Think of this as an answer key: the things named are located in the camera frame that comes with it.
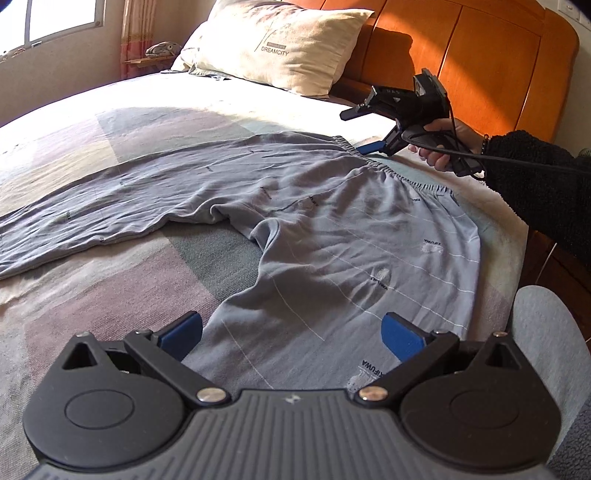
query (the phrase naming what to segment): pant leg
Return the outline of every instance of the pant leg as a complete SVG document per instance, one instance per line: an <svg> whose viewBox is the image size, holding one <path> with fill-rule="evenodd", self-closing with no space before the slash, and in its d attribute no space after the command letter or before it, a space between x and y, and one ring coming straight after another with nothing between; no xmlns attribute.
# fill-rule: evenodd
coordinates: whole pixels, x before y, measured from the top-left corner
<svg viewBox="0 0 591 480"><path fill-rule="evenodd" d="M591 355L568 308L543 287L517 292L511 332L560 408L557 449L591 395Z"/></svg>

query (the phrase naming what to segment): blue gripper pad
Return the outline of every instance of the blue gripper pad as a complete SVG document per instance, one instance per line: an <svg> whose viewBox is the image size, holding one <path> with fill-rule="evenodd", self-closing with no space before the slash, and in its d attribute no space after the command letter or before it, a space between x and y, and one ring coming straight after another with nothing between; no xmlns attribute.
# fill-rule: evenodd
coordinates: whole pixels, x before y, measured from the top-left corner
<svg viewBox="0 0 591 480"><path fill-rule="evenodd" d="M197 312L188 312L156 332L158 346L179 362L201 341L202 334L203 320Z"/></svg>
<svg viewBox="0 0 591 480"><path fill-rule="evenodd" d="M382 342L401 362L425 348L429 336L394 312L387 313L382 319Z"/></svg>
<svg viewBox="0 0 591 480"><path fill-rule="evenodd" d="M384 140L380 140L379 142L371 142L366 145L361 145L360 147L357 147L357 151L362 155L367 155L370 153L380 151L380 149L385 146L386 142Z"/></svg>

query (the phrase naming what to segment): plaid bedsheet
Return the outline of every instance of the plaid bedsheet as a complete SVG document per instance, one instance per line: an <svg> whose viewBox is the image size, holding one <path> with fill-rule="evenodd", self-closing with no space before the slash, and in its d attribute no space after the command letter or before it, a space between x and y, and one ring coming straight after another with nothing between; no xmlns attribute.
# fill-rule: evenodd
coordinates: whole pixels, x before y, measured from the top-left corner
<svg viewBox="0 0 591 480"><path fill-rule="evenodd" d="M154 152L282 130L342 135L359 145L392 127L375 115L342 122L343 108L187 74L92 90L0 128L0 216ZM474 180L432 171L429 177L412 154L403 157L381 160L414 180L450 186L479 227L483 256L471 336L486 336L508 317L527 227ZM0 281L0 478L22 478L33 467L22 410L74 332L119 339L135 327L158 329L187 310L207 322L225 298L253 285L259 258L258 247L226 223L169 223L145 238L94 247Z"/></svg>

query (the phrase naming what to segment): cable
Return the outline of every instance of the cable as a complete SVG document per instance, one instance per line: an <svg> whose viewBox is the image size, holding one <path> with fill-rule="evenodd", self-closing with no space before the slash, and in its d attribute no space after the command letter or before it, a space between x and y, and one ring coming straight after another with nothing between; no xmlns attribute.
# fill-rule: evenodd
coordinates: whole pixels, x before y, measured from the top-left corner
<svg viewBox="0 0 591 480"><path fill-rule="evenodd" d="M570 173L570 174L591 176L591 170L584 171L584 170L579 170L578 168L573 168L573 167L563 167L561 165L548 165L545 163L530 163L530 162L526 162L523 160L514 160L513 158L493 157L490 155L480 155L480 154L474 154L474 153L460 152L460 151L456 151L456 150L449 150L447 148L434 147L432 145L423 144L423 143L417 142L415 140L416 138L423 137L425 135L430 135L432 133L433 132L420 132L417 134L408 135L406 138L404 138L404 140L408 141L408 143L411 143L412 145L417 146L418 148L425 148L425 149L433 151L433 152L443 153L446 155L454 155L456 157L472 158L472 159L476 160L478 163L480 163L483 170L484 170L484 165L481 162L482 160L509 163L509 164L513 164L518 167L524 167L524 168L536 168L536 169L540 169L540 170L550 170L550 171L556 171L556 172L560 172L560 173ZM448 132L440 131L437 133L447 135Z"/></svg>
<svg viewBox="0 0 591 480"><path fill-rule="evenodd" d="M453 117L453 109L452 109L452 102L450 101L447 94L445 95L445 100L447 100L447 107L449 108L449 116L452 119L452 131L453 131L453 138L456 140L456 148L460 149L459 140L457 139L457 132L456 132L456 119Z"/></svg>

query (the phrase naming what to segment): power outlet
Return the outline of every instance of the power outlet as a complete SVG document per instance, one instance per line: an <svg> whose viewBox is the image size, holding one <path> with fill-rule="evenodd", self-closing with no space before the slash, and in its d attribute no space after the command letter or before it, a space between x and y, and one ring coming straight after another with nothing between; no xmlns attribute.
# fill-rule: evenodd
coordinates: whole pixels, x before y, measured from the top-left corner
<svg viewBox="0 0 591 480"><path fill-rule="evenodd" d="M567 17L570 17L577 22L581 16L580 10L568 0L558 0L558 11L564 13Z"/></svg>

